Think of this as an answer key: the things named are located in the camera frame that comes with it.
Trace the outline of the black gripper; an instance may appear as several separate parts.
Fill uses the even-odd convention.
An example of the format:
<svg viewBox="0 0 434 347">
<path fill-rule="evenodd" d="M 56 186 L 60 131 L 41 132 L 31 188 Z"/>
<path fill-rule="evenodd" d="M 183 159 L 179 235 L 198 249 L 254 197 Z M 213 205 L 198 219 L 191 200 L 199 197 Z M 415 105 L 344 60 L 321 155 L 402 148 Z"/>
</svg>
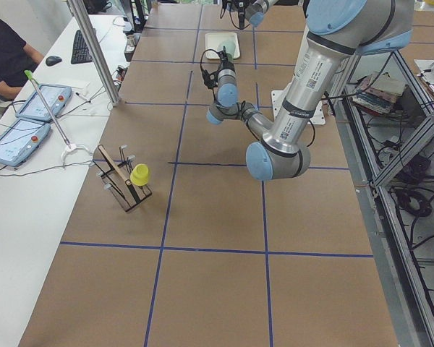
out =
<svg viewBox="0 0 434 347">
<path fill-rule="evenodd" d="M 224 14 L 225 11 L 236 12 L 240 22 L 249 21 L 255 14 L 255 8 L 252 4 L 253 1 L 250 0 L 223 0 L 221 2 L 221 14 Z"/>
<path fill-rule="evenodd" d="M 234 71 L 234 63 L 233 63 L 233 56 L 231 53 L 227 52 L 227 51 L 219 51 L 218 52 L 219 55 L 219 59 L 220 59 L 220 63 L 218 65 L 218 70 L 225 70 L 225 69 L 230 69 L 232 71 Z"/>
</svg>

